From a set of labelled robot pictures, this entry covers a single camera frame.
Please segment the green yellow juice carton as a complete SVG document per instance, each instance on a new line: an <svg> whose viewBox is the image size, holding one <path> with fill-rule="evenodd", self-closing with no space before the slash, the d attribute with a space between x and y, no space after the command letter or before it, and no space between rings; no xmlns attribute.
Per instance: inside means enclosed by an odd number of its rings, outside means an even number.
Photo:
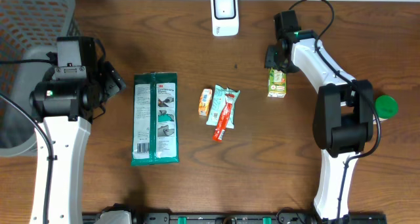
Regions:
<svg viewBox="0 0 420 224"><path fill-rule="evenodd" d="M286 94L286 74L279 70L270 69L268 77L268 97L284 98Z"/></svg>

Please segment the green 3M gloves package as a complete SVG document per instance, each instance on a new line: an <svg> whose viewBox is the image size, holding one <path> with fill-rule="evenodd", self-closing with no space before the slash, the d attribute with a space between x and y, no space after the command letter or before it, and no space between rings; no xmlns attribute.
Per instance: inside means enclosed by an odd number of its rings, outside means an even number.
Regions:
<svg viewBox="0 0 420 224"><path fill-rule="evenodd" d="M132 166L179 162L177 96L174 72L134 77Z"/></svg>

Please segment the light blue wipes pack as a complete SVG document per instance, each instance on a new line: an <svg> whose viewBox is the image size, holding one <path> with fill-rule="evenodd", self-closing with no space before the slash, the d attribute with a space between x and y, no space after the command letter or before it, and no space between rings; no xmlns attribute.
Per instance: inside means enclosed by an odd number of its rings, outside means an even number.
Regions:
<svg viewBox="0 0 420 224"><path fill-rule="evenodd" d="M226 97L225 97L226 94L232 94L234 96L232 109L230 111L230 118L226 126L228 129L234 129L235 102L240 95L240 91L235 91L229 88L224 89L220 85L215 86L215 92L213 94L212 105L211 105L211 109L210 109L208 119L206 122L207 125L213 125L213 126L217 125L219 121L219 117L222 113L222 109L225 107L225 104L226 104Z"/></svg>

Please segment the orange Kleenex tissue pack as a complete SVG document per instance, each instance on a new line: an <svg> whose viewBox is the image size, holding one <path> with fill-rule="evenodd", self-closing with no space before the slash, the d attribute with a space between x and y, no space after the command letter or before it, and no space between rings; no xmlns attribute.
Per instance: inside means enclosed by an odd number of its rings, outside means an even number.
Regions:
<svg viewBox="0 0 420 224"><path fill-rule="evenodd" d="M201 93L198 106L198 114L200 116L208 116L210 102L213 96L212 89L204 89Z"/></svg>

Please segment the red snack bar wrapper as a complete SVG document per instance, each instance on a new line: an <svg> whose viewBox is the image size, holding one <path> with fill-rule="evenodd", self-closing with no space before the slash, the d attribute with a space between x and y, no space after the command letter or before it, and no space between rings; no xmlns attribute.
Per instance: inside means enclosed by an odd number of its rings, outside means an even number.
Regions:
<svg viewBox="0 0 420 224"><path fill-rule="evenodd" d="M222 109L222 112L219 116L218 124L215 128L215 133L213 135L213 140L216 142L222 141L223 135L226 131L226 128L230 119L233 103L234 103L234 95L231 93L225 94L225 106Z"/></svg>

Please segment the green lid spread jar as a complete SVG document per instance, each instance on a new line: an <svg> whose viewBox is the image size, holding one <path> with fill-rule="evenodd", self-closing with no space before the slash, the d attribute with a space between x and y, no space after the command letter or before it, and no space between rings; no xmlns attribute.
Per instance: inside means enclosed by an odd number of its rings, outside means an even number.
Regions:
<svg viewBox="0 0 420 224"><path fill-rule="evenodd" d="M375 100L375 109L377 111L379 121L383 122L395 117L399 111L398 103L389 95L381 95Z"/></svg>

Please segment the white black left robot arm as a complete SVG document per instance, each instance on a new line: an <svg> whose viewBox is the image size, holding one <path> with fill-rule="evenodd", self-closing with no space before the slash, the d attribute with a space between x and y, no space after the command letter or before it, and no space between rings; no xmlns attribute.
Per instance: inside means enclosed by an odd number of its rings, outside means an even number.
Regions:
<svg viewBox="0 0 420 224"><path fill-rule="evenodd" d="M48 70L31 92L37 170L31 223L82 223L83 163L93 112L126 84L110 62Z"/></svg>

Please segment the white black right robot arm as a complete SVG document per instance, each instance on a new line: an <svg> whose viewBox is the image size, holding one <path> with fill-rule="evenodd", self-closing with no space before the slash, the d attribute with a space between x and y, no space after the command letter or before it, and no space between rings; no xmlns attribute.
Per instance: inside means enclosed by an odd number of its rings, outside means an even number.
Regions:
<svg viewBox="0 0 420 224"><path fill-rule="evenodd" d="M288 29L268 47L266 68L301 71L315 88L312 132L322 153L320 183L313 204L322 223L347 223L352 174L373 136L372 86L346 73L312 30Z"/></svg>

